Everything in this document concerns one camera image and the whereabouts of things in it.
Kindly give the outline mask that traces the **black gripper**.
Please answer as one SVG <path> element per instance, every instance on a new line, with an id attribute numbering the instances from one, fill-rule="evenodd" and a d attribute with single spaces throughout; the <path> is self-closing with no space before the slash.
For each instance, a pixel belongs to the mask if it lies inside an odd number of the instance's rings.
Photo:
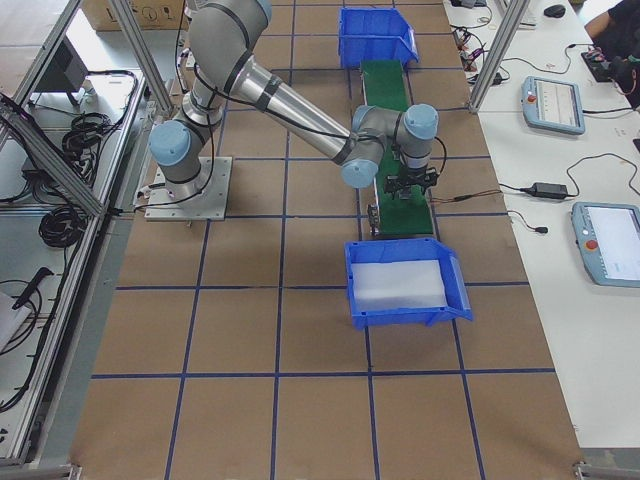
<path id="1" fill-rule="evenodd" d="M 435 186 L 439 173 L 435 168 L 401 168 L 397 175 L 388 175 L 384 183 L 385 193 L 397 193 L 412 186 L 419 186 L 423 193 Z"/>

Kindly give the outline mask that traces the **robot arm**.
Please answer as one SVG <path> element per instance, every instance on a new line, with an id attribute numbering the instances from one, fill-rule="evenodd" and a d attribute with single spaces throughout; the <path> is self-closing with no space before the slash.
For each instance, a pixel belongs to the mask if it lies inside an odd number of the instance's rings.
<path id="1" fill-rule="evenodd" d="M 221 121 L 224 97 L 269 115 L 323 153 L 340 166 L 344 182 L 353 188 L 372 184 L 387 148 L 395 150 L 400 171 L 385 180 L 386 192 L 434 186 L 439 175 L 428 163 L 437 111 L 427 104 L 404 112 L 361 105 L 346 129 L 257 62 L 253 49 L 271 16 L 268 1 L 207 1 L 193 14 L 189 40 L 196 80 L 181 110 L 149 137 L 174 200 L 184 201 L 206 188 L 208 176 L 199 154 L 206 135 Z"/>

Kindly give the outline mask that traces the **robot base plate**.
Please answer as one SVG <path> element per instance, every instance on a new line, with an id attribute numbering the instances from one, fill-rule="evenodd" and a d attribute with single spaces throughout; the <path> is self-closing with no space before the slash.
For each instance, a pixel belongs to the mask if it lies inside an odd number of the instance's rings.
<path id="1" fill-rule="evenodd" d="M 228 202 L 232 157 L 200 157 L 200 173 L 189 183 L 176 184 L 156 169 L 144 217 L 148 221 L 224 221 Z"/>

